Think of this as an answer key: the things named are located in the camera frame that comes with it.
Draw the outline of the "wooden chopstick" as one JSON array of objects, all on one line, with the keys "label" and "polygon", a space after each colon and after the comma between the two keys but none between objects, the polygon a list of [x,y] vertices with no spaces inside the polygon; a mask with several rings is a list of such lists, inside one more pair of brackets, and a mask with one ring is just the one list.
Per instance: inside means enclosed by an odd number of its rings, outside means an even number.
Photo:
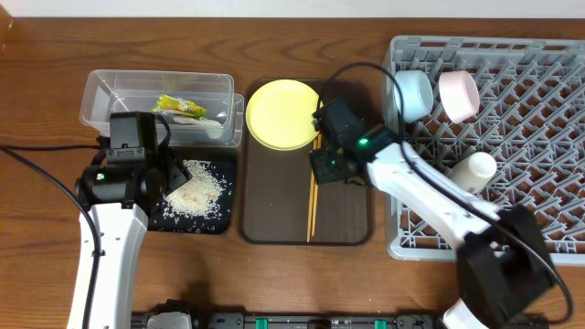
[{"label": "wooden chopstick", "polygon": [[[318,134],[314,140],[314,149],[317,150],[321,147],[322,135]],[[311,224],[310,224],[310,237],[313,237],[315,234],[315,227],[316,227],[316,215],[317,215],[317,206],[318,206],[318,185],[316,183],[315,175],[312,174],[312,216],[311,216]]]},{"label": "wooden chopstick", "polygon": [[[319,146],[319,137],[317,135],[313,141],[313,150]],[[314,189],[315,189],[315,179],[314,179],[314,172],[313,169],[311,170],[311,180],[310,180],[310,194],[309,194],[309,208],[308,208],[308,218],[307,218],[307,233],[306,233],[306,242],[309,243],[312,236],[312,225],[314,221]]]}]

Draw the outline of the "white tissue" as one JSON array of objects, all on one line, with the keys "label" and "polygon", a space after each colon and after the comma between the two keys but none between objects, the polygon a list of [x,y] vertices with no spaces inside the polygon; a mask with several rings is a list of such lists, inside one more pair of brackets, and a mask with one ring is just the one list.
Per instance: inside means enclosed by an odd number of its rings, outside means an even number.
[{"label": "white tissue", "polygon": [[174,122],[184,125],[191,125],[199,129],[202,129],[211,139],[219,139],[223,134],[223,128],[221,123],[207,119],[205,117],[199,119],[188,117],[175,117]]}]

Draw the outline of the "green orange snack wrapper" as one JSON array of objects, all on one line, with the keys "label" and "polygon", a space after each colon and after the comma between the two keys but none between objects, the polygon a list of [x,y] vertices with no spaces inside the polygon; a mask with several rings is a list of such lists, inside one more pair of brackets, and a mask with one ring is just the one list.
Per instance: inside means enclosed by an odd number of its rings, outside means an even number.
[{"label": "green orange snack wrapper", "polygon": [[193,101],[162,94],[154,104],[152,112],[200,119],[207,114],[207,109]]}]

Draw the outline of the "yellow plate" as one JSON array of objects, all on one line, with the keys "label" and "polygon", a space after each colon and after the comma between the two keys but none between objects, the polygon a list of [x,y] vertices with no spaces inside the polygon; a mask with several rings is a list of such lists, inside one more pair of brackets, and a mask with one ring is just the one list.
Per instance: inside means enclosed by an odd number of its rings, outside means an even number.
[{"label": "yellow plate", "polygon": [[250,134],[262,145],[277,151],[292,151],[311,143],[319,95],[299,80],[274,80],[259,87],[250,97],[246,123]]}]

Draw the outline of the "light blue bowl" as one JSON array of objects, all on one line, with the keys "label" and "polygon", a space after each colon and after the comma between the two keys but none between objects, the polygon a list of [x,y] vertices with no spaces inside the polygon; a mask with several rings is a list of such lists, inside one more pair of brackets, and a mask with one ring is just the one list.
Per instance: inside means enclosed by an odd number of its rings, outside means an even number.
[{"label": "light blue bowl", "polygon": [[412,123],[429,115],[433,106],[429,78],[420,70],[402,70],[396,73],[395,79],[403,96],[403,106],[399,106],[397,87],[394,87],[394,102],[404,121]]}]

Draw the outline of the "small pale green cup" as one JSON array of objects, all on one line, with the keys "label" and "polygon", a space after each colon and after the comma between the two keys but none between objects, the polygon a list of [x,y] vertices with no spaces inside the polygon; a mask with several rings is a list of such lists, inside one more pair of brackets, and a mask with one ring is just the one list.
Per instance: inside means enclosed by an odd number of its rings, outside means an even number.
[{"label": "small pale green cup", "polygon": [[480,193],[497,170],[496,160],[488,153],[476,152],[459,162],[448,177],[461,189]]}]

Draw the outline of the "white bowl with residue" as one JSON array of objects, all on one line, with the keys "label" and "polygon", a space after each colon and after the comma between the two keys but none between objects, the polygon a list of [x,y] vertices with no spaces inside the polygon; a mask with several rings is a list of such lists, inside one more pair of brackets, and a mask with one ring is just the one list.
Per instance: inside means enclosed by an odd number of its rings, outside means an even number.
[{"label": "white bowl with residue", "polygon": [[479,111],[479,90],[467,71],[442,73],[438,86],[443,109],[451,122],[463,122]]}]

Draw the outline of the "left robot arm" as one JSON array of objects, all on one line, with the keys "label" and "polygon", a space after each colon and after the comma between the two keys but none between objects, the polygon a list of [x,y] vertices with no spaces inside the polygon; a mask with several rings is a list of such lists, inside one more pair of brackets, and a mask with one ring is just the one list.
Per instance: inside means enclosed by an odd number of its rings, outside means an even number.
[{"label": "left robot arm", "polygon": [[170,148],[100,150],[76,182],[80,260],[68,328],[129,328],[153,209],[191,178]]}]

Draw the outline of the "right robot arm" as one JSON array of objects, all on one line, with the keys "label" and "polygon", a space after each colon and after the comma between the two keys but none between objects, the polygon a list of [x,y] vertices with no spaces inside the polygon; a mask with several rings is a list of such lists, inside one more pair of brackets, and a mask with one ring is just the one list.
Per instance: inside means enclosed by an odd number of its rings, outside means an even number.
[{"label": "right robot arm", "polygon": [[500,207],[462,190],[385,126],[314,128],[325,140],[310,154],[317,183],[359,176],[410,207],[455,250],[460,298],[443,314],[444,327],[503,328],[557,285],[528,208]]}]

